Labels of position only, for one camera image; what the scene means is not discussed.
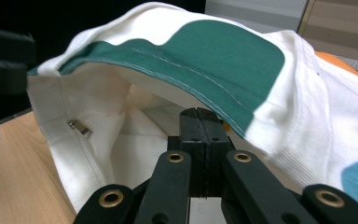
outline wooden table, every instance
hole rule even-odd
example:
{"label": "wooden table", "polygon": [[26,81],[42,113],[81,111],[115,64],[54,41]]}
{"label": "wooden table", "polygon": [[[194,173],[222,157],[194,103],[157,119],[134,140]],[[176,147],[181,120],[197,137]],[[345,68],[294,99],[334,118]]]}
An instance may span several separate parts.
{"label": "wooden table", "polygon": [[73,223],[57,170],[30,112],[0,125],[0,224]]}

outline green patch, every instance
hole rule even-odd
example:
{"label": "green patch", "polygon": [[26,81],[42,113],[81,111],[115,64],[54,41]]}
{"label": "green patch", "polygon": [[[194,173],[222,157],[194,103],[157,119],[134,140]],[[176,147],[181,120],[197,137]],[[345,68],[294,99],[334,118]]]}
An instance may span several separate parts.
{"label": "green patch", "polygon": [[132,39],[119,46],[95,42],[60,69],[65,75],[86,62],[132,68],[197,97],[241,136],[267,99],[284,64],[273,44],[221,21],[194,21],[162,46]]}

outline cloth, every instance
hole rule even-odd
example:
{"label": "cloth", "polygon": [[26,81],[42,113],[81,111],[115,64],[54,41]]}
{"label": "cloth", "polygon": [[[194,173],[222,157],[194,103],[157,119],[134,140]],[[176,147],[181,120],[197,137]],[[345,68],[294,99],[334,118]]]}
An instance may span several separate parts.
{"label": "cloth", "polygon": [[[358,200],[358,76],[316,56],[293,31],[262,35],[146,3],[78,34],[28,78],[76,211],[102,186],[134,188],[149,178],[190,107],[215,112],[236,147],[252,148],[289,189],[322,183]],[[72,129],[71,119],[89,134]],[[192,223],[208,223],[201,208],[220,210],[194,203]]]}

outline tote bag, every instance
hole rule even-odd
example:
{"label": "tote bag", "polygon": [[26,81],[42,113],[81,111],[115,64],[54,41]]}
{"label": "tote bag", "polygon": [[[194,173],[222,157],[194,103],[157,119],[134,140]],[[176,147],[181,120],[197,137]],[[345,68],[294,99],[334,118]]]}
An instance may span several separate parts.
{"label": "tote bag", "polygon": [[[260,34],[151,2],[78,34],[28,79],[76,211],[100,187],[149,178],[190,107],[216,113],[236,148],[257,153],[287,188],[322,183],[358,201],[358,76],[293,31]],[[207,202],[192,202],[194,222],[220,210]]]}

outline green trim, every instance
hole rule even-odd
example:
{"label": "green trim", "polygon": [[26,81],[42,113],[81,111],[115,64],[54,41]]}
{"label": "green trim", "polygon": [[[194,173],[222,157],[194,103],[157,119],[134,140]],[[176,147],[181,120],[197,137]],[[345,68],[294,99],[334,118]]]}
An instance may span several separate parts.
{"label": "green trim", "polygon": [[179,87],[244,136],[253,112],[267,99],[280,74],[284,56],[275,45],[237,26],[193,21],[162,46],[144,39],[119,46],[92,43],[60,72],[70,74],[86,62],[122,65]]}

